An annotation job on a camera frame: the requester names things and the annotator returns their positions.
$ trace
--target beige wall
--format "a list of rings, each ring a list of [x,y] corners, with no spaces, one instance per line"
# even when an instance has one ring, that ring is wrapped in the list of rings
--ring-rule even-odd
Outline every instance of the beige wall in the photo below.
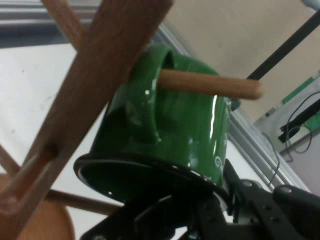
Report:
[[[247,77],[312,12],[299,0],[177,0],[167,22],[221,75]],[[265,96],[242,101],[254,121],[320,69],[320,28],[261,81]]]

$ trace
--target wooden dowel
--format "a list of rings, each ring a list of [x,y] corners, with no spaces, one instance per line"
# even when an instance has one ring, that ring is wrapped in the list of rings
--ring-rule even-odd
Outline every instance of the wooden dowel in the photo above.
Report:
[[[61,28],[75,49],[79,49],[84,40],[86,29],[78,20],[66,0],[41,0],[43,5]]]
[[[86,198],[55,190],[49,191],[46,199],[58,204],[67,205],[72,208],[107,216],[111,215],[122,206],[120,204],[98,201],[92,198]]]
[[[0,165],[7,171],[7,173],[11,177],[15,176],[20,170],[20,166],[1,145]],[[46,199],[57,204],[62,204],[72,208],[107,216],[111,215],[121,207],[120,204],[99,201],[92,198],[85,198],[56,190],[50,190],[46,196]]]
[[[64,0],[42,0],[56,23],[78,50],[86,30]],[[158,85],[160,88],[205,95],[219,95],[235,99],[257,100],[263,95],[260,81],[223,77],[202,73],[163,69]]]
[[[163,89],[256,100],[262,97],[260,81],[163,69],[158,86]]]

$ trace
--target green mug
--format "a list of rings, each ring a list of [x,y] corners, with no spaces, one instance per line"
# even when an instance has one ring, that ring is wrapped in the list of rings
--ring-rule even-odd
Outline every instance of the green mug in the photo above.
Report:
[[[132,200],[155,180],[160,184],[172,180],[153,172],[155,159],[222,184],[230,99],[159,89],[161,69],[217,75],[168,46],[151,45],[145,51],[130,81],[108,106],[90,153],[74,165],[84,183],[121,202]],[[145,156],[150,165],[121,165],[123,154]]]

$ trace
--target mug handle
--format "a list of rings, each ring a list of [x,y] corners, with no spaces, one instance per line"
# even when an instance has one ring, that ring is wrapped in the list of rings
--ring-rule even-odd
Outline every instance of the mug handle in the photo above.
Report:
[[[152,45],[134,67],[128,83],[125,103],[129,130],[139,141],[156,143],[161,140],[156,123],[157,82],[165,64],[172,65],[172,49]]]

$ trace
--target wooden stick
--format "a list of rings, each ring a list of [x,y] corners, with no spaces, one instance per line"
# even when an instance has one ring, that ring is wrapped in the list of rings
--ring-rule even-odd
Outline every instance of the wooden stick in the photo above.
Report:
[[[25,161],[47,146],[55,146],[57,156],[33,182],[21,208],[11,214],[0,212],[3,239],[17,238],[171,6],[171,0],[102,1]],[[43,159],[34,161],[40,166]],[[24,167],[14,177],[20,179],[13,179],[15,184],[24,184],[21,173],[33,174]]]
[[[41,0],[43,5],[48,9],[55,22],[61,28],[62,32],[71,42],[75,49],[79,49],[86,29],[82,26],[77,16],[66,0]]]
[[[7,173],[11,177],[16,175],[20,170],[20,166],[5,151],[5,149],[1,145],[0,165],[7,171]],[[46,199],[57,204],[62,204],[72,208],[81,209],[97,214],[103,214],[107,216],[111,215],[113,212],[115,212],[121,207],[120,204],[98,201],[92,198],[85,198],[56,190],[50,190],[46,195]]]
[[[262,97],[260,81],[163,69],[158,86],[163,89],[256,100]]]
[[[107,216],[111,215],[122,207],[122,205],[120,204],[99,201],[92,198],[86,198],[56,190],[50,190],[46,196],[46,199],[58,204],[67,205],[72,208]]]

